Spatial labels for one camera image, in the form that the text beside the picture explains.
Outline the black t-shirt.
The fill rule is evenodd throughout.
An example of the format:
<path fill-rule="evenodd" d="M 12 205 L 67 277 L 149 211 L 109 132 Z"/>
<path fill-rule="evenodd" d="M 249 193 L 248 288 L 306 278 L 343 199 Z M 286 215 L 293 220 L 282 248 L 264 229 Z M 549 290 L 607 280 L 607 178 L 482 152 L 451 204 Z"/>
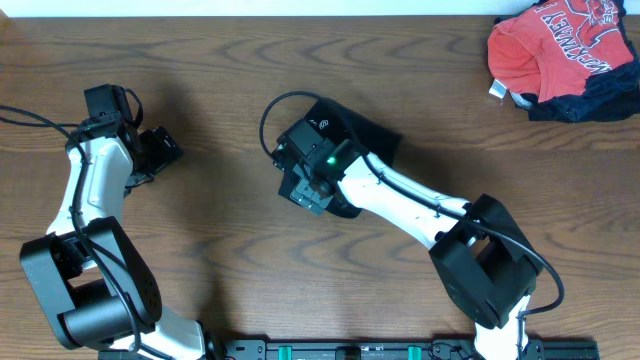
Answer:
<path fill-rule="evenodd" d="M 317 183 L 322 194 L 334 196 L 345 211 L 344 216 L 338 217 L 358 217 L 361 209 L 340 194 L 337 181 L 356 157 L 366 151 L 391 165 L 402 136 L 331 99 L 316 101 L 301 119 L 314 125 L 324 140 L 295 165 L 305 178 Z"/>

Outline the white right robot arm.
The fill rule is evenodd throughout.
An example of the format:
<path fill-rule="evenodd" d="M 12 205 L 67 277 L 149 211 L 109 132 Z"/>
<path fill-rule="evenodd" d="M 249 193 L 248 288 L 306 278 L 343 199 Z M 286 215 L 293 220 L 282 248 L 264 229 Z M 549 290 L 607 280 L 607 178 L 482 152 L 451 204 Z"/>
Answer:
<path fill-rule="evenodd" d="M 444 195 L 371 152 L 272 156 L 283 172 L 281 194 L 292 202 L 340 217 L 366 210 L 425 246 L 448 296 L 474 321 L 482 358 L 524 356 L 528 304 L 547 264 L 498 200 Z"/>

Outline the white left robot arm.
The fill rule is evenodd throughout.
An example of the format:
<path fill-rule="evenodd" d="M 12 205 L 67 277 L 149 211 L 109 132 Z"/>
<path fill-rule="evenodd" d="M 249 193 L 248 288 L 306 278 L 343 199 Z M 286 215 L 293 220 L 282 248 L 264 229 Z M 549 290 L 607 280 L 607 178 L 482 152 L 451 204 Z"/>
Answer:
<path fill-rule="evenodd" d="M 102 359 L 208 359 L 203 326 L 162 303 L 156 279 L 121 226 L 130 189 L 177 160 L 165 128 L 132 136 L 75 134 L 57 216 L 20 250 L 21 267 L 58 342 Z"/>

